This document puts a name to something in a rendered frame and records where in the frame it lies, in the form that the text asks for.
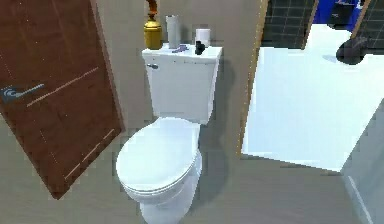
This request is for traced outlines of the white bathtub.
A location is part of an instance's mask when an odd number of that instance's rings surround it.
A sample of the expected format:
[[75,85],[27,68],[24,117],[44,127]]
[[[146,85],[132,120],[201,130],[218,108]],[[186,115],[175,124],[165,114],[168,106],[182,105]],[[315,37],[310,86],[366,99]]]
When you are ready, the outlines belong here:
[[315,24],[303,50],[259,50],[243,154],[341,170],[384,99],[384,56],[336,59],[349,37]]

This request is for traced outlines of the blue box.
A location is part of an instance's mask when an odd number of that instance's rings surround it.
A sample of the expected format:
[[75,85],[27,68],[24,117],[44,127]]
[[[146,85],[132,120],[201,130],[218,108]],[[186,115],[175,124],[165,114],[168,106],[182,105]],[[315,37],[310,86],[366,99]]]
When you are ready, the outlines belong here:
[[365,0],[319,0],[313,23],[352,32],[364,3]]

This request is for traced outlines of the white toilet paper roll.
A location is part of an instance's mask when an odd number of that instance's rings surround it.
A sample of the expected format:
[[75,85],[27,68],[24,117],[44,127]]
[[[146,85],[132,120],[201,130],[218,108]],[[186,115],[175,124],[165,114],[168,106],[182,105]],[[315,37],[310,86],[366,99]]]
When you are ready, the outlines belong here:
[[195,40],[200,41],[206,47],[210,46],[211,30],[209,28],[199,28],[195,30]]

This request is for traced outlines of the brown wooden room door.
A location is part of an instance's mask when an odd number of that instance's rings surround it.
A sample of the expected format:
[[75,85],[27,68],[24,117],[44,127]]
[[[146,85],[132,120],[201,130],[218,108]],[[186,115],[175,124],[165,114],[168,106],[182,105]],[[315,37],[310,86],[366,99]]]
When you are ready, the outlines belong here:
[[123,124],[96,0],[0,0],[0,114],[60,199]]

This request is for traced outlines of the dark grey round object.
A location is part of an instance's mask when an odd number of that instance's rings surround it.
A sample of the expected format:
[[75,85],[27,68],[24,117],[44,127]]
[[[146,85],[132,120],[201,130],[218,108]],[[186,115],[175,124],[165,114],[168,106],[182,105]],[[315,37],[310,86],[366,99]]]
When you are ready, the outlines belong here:
[[365,37],[350,38],[340,45],[336,51],[336,59],[347,65],[357,65],[365,57],[368,39]]

